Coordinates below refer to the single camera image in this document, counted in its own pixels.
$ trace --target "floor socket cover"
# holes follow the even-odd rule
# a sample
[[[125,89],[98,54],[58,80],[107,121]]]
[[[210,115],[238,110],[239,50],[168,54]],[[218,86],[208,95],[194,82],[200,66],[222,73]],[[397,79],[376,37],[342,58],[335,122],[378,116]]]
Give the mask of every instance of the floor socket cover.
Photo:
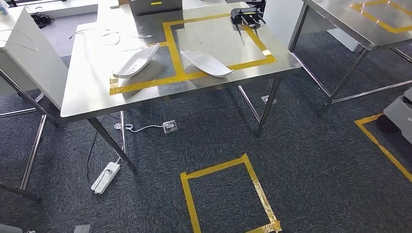
[[[263,100],[263,102],[265,102],[265,104],[268,103],[269,96],[263,96],[263,97],[260,97],[260,98]]]

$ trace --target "carpet floor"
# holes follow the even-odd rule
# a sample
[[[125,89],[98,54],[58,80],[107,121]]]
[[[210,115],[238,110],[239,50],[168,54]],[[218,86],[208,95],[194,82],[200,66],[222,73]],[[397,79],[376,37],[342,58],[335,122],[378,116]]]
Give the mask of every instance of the carpet floor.
[[[411,54],[411,47],[401,49]],[[358,55],[327,33],[303,36],[296,53],[330,90]],[[69,64],[69,57],[62,59]],[[389,50],[377,51],[343,95],[411,78],[411,64]],[[316,110],[325,97],[301,70],[284,78],[262,137],[254,136],[257,124],[236,88],[128,110],[126,121],[136,128],[175,119],[179,131],[128,132],[129,156],[138,172],[133,175],[121,164],[102,195],[93,194],[87,182],[93,127],[87,121],[62,120],[59,128],[48,123],[28,186],[43,200],[35,203],[0,190],[0,223],[39,233],[69,233],[82,224],[90,224],[90,232],[192,232],[179,174],[247,153],[283,232],[410,233],[412,183],[354,123],[381,113],[407,88],[336,104],[319,116]],[[260,97],[269,92],[269,82],[244,89],[261,112]],[[58,115],[48,100],[41,104]],[[17,95],[0,98],[1,112],[25,107]],[[120,143],[121,134],[113,128],[118,120],[99,119]],[[19,185],[39,120],[37,113],[0,119],[3,182]],[[89,164],[91,180],[116,159],[98,136]],[[189,185],[202,232],[240,233],[269,223],[242,165]]]

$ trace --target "power strip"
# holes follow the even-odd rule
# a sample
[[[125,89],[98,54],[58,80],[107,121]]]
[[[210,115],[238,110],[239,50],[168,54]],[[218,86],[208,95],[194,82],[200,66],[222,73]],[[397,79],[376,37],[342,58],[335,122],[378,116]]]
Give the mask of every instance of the power strip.
[[[120,170],[120,165],[110,162],[91,186],[95,194],[102,194]]]

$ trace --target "yellow tape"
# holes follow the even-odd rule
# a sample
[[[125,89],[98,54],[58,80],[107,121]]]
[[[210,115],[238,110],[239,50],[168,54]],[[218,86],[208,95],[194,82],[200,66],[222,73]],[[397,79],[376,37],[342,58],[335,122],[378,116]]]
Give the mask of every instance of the yellow tape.
[[[172,57],[176,75],[183,75],[185,74],[185,71],[183,69],[182,61],[180,61],[179,51],[177,50],[177,46],[173,38],[172,29],[168,23],[163,23],[163,30],[165,31],[166,42],[169,45],[169,52]]]
[[[193,197],[190,192],[188,179],[199,178],[201,176],[204,176],[204,175],[216,172],[216,171],[220,171],[220,170],[232,167],[232,166],[236,166],[239,164],[245,164],[247,172],[249,173],[249,176],[252,179],[253,185],[255,186],[255,190],[259,196],[260,202],[262,203],[263,208],[265,209],[266,215],[268,216],[268,219],[271,222],[267,225],[248,231],[247,233],[269,233],[269,232],[279,232],[282,230],[282,228],[280,227],[280,222],[276,219],[276,216],[273,213],[272,208],[270,207],[270,204],[266,198],[266,195],[263,192],[263,189],[262,189],[262,186],[260,185],[258,177],[256,176],[256,173],[253,170],[252,164],[250,163],[249,158],[247,157],[247,154],[244,154],[242,155],[241,158],[231,160],[231,161],[218,164],[215,166],[211,166],[211,167],[193,172],[191,174],[186,174],[185,172],[180,173],[180,179],[182,180],[183,192],[185,193],[185,198],[186,198],[186,202],[187,202],[188,209],[189,209],[190,220],[192,222],[193,232],[201,233],[199,220],[198,220],[196,209],[193,203]]]
[[[236,165],[243,164],[243,163],[244,163],[244,159],[243,159],[243,158],[239,158],[239,159],[235,159],[235,160],[232,160],[232,161],[229,161],[229,162],[225,162],[225,163],[222,163],[222,164],[218,164],[218,165],[215,165],[215,166],[211,166],[211,167],[202,169],[202,170],[200,170],[200,171],[196,171],[196,172],[194,172],[194,173],[191,173],[191,174],[187,175],[186,177],[187,177],[188,179],[199,178],[199,177],[201,177],[201,176],[210,174],[210,173],[212,173],[212,172],[220,171],[220,170],[229,168],[229,167],[231,167],[231,166],[236,166]]]
[[[183,69],[182,61],[180,60],[180,55],[179,55],[176,43],[174,41],[171,26],[183,24],[183,23],[192,23],[192,22],[197,22],[197,21],[202,21],[202,20],[222,18],[222,17],[230,17],[230,14],[220,14],[220,15],[215,15],[215,16],[207,16],[207,17],[199,17],[199,18],[191,18],[191,19],[185,19],[185,20],[164,22],[163,30],[165,33],[166,42],[160,43],[160,46],[161,47],[169,46],[169,52],[172,58],[173,67],[176,72],[176,75],[171,76],[171,77],[162,78],[162,79],[147,81],[147,82],[133,83],[133,84],[129,84],[126,86],[118,86],[118,83],[119,83],[118,79],[112,78],[110,80],[109,94],[115,95],[115,94],[130,92],[130,91],[137,91],[137,90],[141,90],[141,89],[152,87],[152,86],[178,83],[178,82],[189,81],[192,79],[198,79],[198,78],[207,76],[207,74],[202,71],[197,71],[197,72],[193,72],[190,74],[185,73]],[[265,55],[266,58],[257,60],[257,61],[231,65],[231,66],[228,66],[228,68],[232,70],[241,70],[241,69],[257,67],[257,66],[276,62],[275,57],[266,48],[266,46],[261,42],[261,40],[256,36],[256,34],[252,31],[252,29],[250,29],[249,27],[244,27],[244,30],[249,35],[249,37],[252,39],[252,41],[256,44],[256,46],[260,49],[263,55]]]
[[[394,3],[393,1],[386,1],[386,0],[379,0],[379,1],[372,1],[372,2],[365,2],[365,3],[361,3],[361,4],[356,4],[356,5],[352,5],[351,7],[353,9],[355,9],[356,11],[358,11],[359,13],[361,13],[363,16],[365,16],[366,18],[368,18],[369,20],[373,21],[374,23],[376,23],[377,25],[383,27],[384,29],[386,29],[389,32],[392,33],[405,33],[408,31],[412,30],[412,26],[408,26],[408,27],[401,27],[401,28],[394,28],[390,25],[388,25],[387,23],[383,22],[382,20],[376,18],[375,16],[369,14],[368,12],[366,12],[364,10],[365,6],[373,6],[376,4],[389,4],[392,7],[412,16],[412,12],[403,8],[402,6]]]
[[[266,56],[266,59],[263,59],[260,61],[265,61],[269,63],[275,62],[276,61],[275,57],[273,57],[272,53],[266,48],[266,46],[262,43],[259,37],[252,31],[252,29],[250,27],[243,27],[243,29],[246,31],[249,37],[253,40],[256,46],[260,49],[263,55]]]
[[[196,209],[194,208],[193,197],[190,191],[188,179],[186,173],[180,173],[180,179],[182,180],[183,192],[185,193],[186,203],[188,204],[190,220],[192,222],[192,228],[194,233],[200,233],[199,220],[197,219]]]
[[[253,170],[252,164],[250,164],[249,158],[247,157],[246,154],[242,155],[242,158],[244,159],[244,163],[246,165],[246,169],[249,172],[249,176],[252,179],[253,185],[255,186],[257,195],[259,195],[260,202],[262,202],[263,208],[265,209],[266,215],[268,216],[270,222],[272,224],[275,224],[276,226],[279,226],[277,231],[281,231],[282,229],[280,228],[279,221],[276,219],[275,214],[273,213],[272,208],[270,207],[270,204],[268,202],[268,199],[266,198],[265,192],[263,191],[262,186],[260,185],[260,182],[258,180],[258,177]]]
[[[253,229],[251,231],[248,231],[246,233],[269,233],[269,232],[278,232],[281,231],[279,230],[280,224],[272,224],[269,223],[267,225],[261,226],[259,228]]]
[[[402,172],[403,175],[408,178],[410,182],[412,182],[412,174],[406,170],[406,168],[386,149],[384,148],[379,141],[366,129],[364,124],[369,123],[371,121],[376,120],[382,114],[370,116],[364,119],[356,120],[355,124],[360,128],[360,130],[373,142],[375,143],[378,148],[386,155],[386,157]]]
[[[168,26],[173,26],[173,25],[179,25],[179,24],[184,24],[184,23],[193,23],[193,22],[199,22],[199,21],[203,21],[203,20],[223,18],[223,17],[229,17],[229,16],[230,16],[230,14],[225,13],[225,14],[220,14],[220,15],[215,15],[215,16],[205,16],[205,17],[199,17],[199,18],[189,18],[189,19],[170,21],[170,22],[163,23],[163,25],[166,24]]]

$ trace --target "table top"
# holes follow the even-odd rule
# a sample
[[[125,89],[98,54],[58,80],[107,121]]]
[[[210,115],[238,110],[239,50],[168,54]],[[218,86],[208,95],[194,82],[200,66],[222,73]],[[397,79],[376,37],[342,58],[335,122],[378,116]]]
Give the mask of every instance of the table top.
[[[368,50],[412,42],[411,0],[303,0]]]
[[[111,28],[122,35],[120,43],[115,46],[101,42],[100,36],[106,33],[104,31],[90,30],[77,34],[61,117],[69,120],[87,119],[146,103],[193,96],[298,72],[301,64],[266,25],[257,29],[257,35],[243,28],[239,35],[228,14],[233,8],[240,7],[247,5],[244,2],[222,4],[136,17],[134,30],[137,29],[139,35],[150,34],[152,37],[136,39],[123,36],[133,33],[133,30],[130,22],[122,22],[121,26]],[[96,23],[80,25],[77,30],[102,27],[104,24],[98,20]],[[127,80],[112,77],[113,64],[123,56],[123,50],[153,43],[161,43],[162,47],[139,74]],[[204,73],[199,75],[202,72],[181,58],[179,50],[207,52],[235,71],[226,78],[214,78]],[[150,80],[145,83],[162,85],[121,94],[111,93],[116,88],[119,91],[135,84],[139,86],[143,82],[140,79],[146,78]]]

